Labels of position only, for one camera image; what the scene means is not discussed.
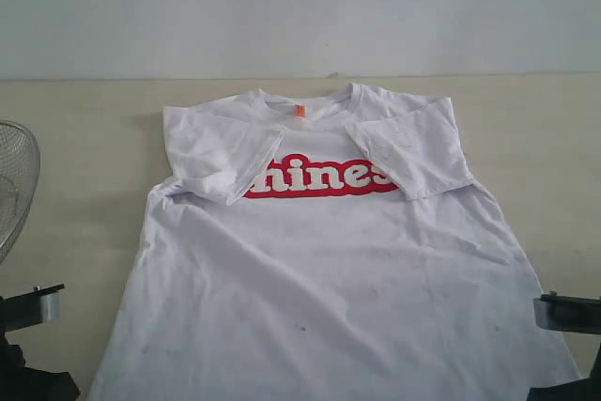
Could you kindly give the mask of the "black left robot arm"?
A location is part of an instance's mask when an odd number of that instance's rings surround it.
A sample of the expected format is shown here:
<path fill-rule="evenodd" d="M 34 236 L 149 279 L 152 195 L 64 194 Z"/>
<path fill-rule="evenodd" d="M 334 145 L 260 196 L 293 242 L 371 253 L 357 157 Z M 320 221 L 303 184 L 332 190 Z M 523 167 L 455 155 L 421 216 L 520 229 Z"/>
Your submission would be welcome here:
<path fill-rule="evenodd" d="M 1 327 L 1 399 L 23 401 L 77 400 L 81 392 L 68 372 L 28 367 L 23 351 L 6 338 Z"/>

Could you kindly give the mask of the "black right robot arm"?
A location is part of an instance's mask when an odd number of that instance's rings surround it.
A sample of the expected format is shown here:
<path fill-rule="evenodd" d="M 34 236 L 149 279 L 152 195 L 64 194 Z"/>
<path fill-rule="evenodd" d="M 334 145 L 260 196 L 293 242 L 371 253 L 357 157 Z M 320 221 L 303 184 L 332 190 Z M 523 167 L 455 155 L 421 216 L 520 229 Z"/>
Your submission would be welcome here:
<path fill-rule="evenodd" d="M 528 401 L 600 401 L 600 352 L 597 352 L 590 375 L 587 378 L 565 384 L 530 388 Z"/>

